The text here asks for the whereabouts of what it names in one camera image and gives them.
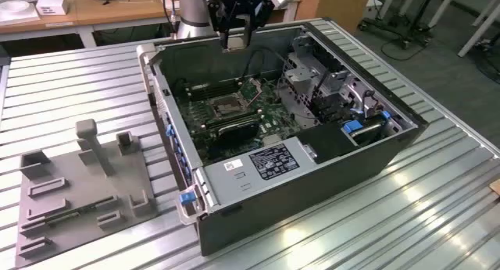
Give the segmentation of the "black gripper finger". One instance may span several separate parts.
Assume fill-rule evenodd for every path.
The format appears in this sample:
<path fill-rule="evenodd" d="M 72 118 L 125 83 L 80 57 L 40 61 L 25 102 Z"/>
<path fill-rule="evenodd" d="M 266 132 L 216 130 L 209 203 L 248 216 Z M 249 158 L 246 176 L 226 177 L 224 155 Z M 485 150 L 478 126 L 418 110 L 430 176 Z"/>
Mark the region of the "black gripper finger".
<path fill-rule="evenodd" d="M 248 18 L 245 20 L 244 26 L 244 47 L 248 47 L 250 45 L 249 43 L 252 40 L 253 31 L 257 28 L 262 28 L 266 25 L 273 9 L 273 3 L 261 3 L 257 12 L 254 8 L 249 9 L 249 12 L 246 13 Z"/>
<path fill-rule="evenodd" d="M 229 29 L 234 19 L 234 3 L 225 0 L 208 1 L 208 14 L 212 28 L 220 37 L 221 48 L 228 48 Z"/>

